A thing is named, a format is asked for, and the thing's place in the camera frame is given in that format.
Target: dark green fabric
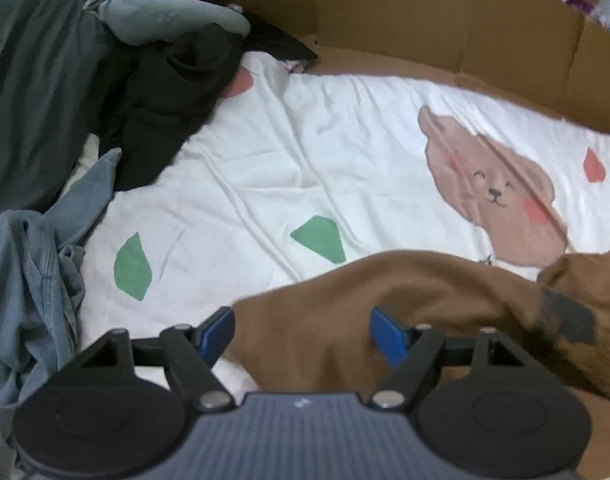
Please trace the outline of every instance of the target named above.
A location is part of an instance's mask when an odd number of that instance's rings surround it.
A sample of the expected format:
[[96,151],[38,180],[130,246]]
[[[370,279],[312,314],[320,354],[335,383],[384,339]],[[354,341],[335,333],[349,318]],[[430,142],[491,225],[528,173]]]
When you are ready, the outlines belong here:
[[81,0],[0,0],[0,213],[43,212],[85,142],[85,99],[115,40]]

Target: bear face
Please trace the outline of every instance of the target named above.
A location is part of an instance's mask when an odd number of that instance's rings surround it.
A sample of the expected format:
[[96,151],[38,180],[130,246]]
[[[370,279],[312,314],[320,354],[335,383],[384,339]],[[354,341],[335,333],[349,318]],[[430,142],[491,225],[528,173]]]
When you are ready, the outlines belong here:
[[540,165],[429,107],[418,117],[438,192],[463,218],[485,229],[496,258],[530,267],[555,262],[566,226],[551,204],[554,186]]

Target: blue denim cloth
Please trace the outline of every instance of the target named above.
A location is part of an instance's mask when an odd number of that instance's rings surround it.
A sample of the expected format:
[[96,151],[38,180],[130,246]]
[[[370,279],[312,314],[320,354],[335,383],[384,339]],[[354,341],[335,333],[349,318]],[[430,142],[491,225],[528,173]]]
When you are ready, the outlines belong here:
[[112,199],[119,159],[105,154],[44,214],[0,215],[0,479],[15,472],[16,406],[75,355],[82,240]]
[[198,0],[88,0],[85,9],[96,12],[119,40],[130,45],[173,43],[208,23],[242,36],[250,31],[242,14]]

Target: ribbed gray surface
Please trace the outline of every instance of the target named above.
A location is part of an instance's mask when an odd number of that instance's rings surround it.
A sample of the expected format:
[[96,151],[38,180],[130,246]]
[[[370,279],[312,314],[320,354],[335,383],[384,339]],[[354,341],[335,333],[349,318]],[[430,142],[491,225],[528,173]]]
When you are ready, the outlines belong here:
[[[201,418],[173,457],[142,480],[480,480],[434,455],[403,415],[353,394],[250,394]],[[572,480],[564,473],[551,480]]]

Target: brown cloth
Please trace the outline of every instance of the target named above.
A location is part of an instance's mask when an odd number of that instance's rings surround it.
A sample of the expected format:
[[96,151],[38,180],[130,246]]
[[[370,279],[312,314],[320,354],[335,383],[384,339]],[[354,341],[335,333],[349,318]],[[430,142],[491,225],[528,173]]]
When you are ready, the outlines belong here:
[[610,398],[610,252],[563,256],[537,283],[446,254],[376,254],[237,302],[227,356],[263,390],[367,397],[390,372],[370,341],[374,306],[449,336],[495,326],[568,386]]

